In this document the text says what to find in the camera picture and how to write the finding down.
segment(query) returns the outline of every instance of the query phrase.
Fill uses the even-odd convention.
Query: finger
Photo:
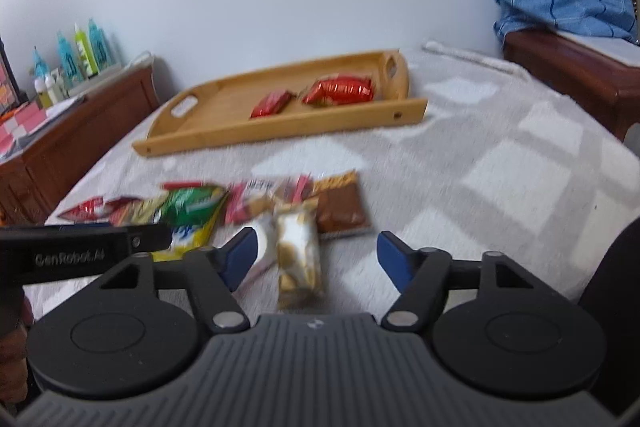
[[[27,331],[23,326],[0,339],[0,367],[6,362],[16,362],[27,356]]]
[[[24,399],[22,388],[27,383],[27,361],[7,362],[0,365],[0,400],[15,403]]]
[[[22,320],[22,322],[27,326],[31,326],[33,324],[33,309],[31,308],[31,303],[26,295],[24,296],[24,301],[22,301],[20,320]]]

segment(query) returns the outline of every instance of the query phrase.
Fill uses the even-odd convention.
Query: metal screw
[[[244,322],[238,312],[220,312],[213,315],[213,323],[219,328],[235,328]]]
[[[418,315],[414,312],[407,311],[391,312],[386,316],[386,321],[392,326],[407,328],[413,326],[418,321]]]

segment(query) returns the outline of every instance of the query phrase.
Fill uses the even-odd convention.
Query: black robotic device
[[[454,261],[383,232],[378,259],[401,294],[380,325],[369,314],[262,315],[250,327],[220,276],[237,250],[257,250],[253,231],[179,262],[128,257],[43,317],[28,358],[48,391],[17,424],[614,421],[586,391],[606,352],[599,325],[501,253]],[[179,287],[194,318],[156,298]],[[442,313],[449,290],[473,288],[476,299]]]

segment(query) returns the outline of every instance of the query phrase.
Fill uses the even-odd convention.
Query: candy wrapper
[[[226,200],[226,190],[199,182],[166,184],[165,195],[134,201],[111,216],[117,227],[167,223],[174,227],[169,250],[153,252],[154,261],[181,259],[185,252],[207,244]]]
[[[278,309],[297,308],[322,295],[316,202],[280,204],[275,209]]]
[[[76,204],[76,206],[73,206],[72,208],[68,208],[61,214],[58,214],[58,217],[73,223],[98,221],[99,219],[106,219],[116,210],[132,201],[140,201],[140,198],[123,196],[121,198],[114,198],[113,200],[105,201],[103,196],[97,196]]]
[[[225,224],[239,225],[273,212],[278,203],[299,203],[311,194],[313,181],[309,176],[249,180],[231,186],[226,206]]]
[[[318,78],[301,102],[310,105],[345,105],[371,102],[375,95],[371,78],[331,74]]]
[[[293,93],[287,90],[270,92],[260,100],[260,102],[258,102],[258,105],[254,107],[254,110],[251,113],[251,118],[278,114],[284,109],[287,103],[290,102],[293,96]]]
[[[356,171],[316,180],[314,198],[318,200],[318,233],[323,239],[370,231]]]

